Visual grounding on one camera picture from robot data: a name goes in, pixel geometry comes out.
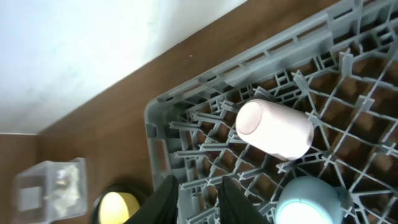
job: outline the transparent box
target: transparent box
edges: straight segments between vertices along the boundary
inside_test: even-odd
[[[86,163],[45,161],[16,175],[14,224],[51,223],[87,211]]]

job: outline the wooden countertop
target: wooden countertop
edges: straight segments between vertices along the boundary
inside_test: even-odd
[[[88,223],[95,198],[115,181],[153,191],[144,127],[149,100],[335,2],[248,1],[43,131],[40,161],[86,158],[88,214],[59,223]]]

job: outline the white wall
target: white wall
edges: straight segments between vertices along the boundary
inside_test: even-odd
[[[36,134],[245,0],[0,0],[0,133]]]

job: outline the gray dish rack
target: gray dish rack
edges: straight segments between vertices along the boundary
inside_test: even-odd
[[[344,195],[345,223],[398,223],[398,1],[340,1],[150,101],[154,188],[180,182],[179,223],[219,223],[217,186],[230,176],[274,223],[288,181],[311,175]],[[305,112],[308,153],[280,161],[234,130],[262,98]]]

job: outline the yellow object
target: yellow object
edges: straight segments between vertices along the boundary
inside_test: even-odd
[[[101,224],[122,224],[140,208],[132,194],[122,192],[107,193],[99,206],[99,222]]]

